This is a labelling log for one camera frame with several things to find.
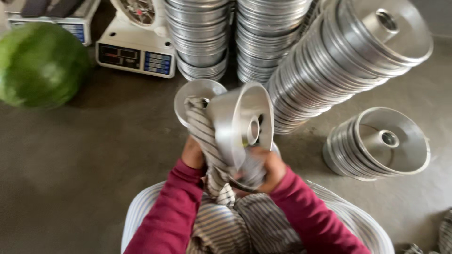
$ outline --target red sleeve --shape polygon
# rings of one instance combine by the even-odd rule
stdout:
[[[179,159],[124,253],[185,253],[201,202],[200,181],[200,172]]]
[[[286,214],[310,254],[371,254],[289,167],[270,197]]]

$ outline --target concrete floor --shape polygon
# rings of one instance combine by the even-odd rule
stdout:
[[[230,66],[222,83],[239,82]],[[452,39],[435,38],[424,64],[277,136],[283,159],[373,216],[394,244],[434,249],[452,206]],[[173,112],[186,80],[97,68],[67,105],[53,110],[0,103],[0,253],[119,253],[129,203],[163,181],[187,131]],[[374,106],[396,109],[430,138],[422,173],[360,182],[322,161],[331,128]]]

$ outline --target green watermelon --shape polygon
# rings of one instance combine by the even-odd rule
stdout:
[[[17,107],[58,107],[91,70],[87,49],[70,32],[30,22],[0,38],[0,99]]]

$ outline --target digital scale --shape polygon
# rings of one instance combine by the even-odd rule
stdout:
[[[111,0],[116,17],[96,42],[100,66],[174,77],[176,49],[168,37],[162,0]]]
[[[60,0],[51,0],[47,7],[47,12]],[[77,10],[66,18],[53,17],[32,17],[25,18],[22,16],[23,8],[27,0],[15,0],[9,5],[5,5],[5,14],[8,20],[7,27],[9,29],[23,25],[26,22],[50,22],[56,23],[76,36],[83,45],[91,44],[91,20],[100,4],[101,0],[85,0]]]

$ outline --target hand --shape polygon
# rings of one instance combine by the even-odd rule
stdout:
[[[286,175],[287,166],[275,152],[265,150],[258,146],[253,147],[251,152],[264,160],[264,168],[267,171],[265,182],[259,187],[259,191],[270,193]]]
[[[187,138],[181,159],[185,165],[194,169],[202,169],[205,164],[201,147],[198,142],[193,139],[192,135],[189,135]]]

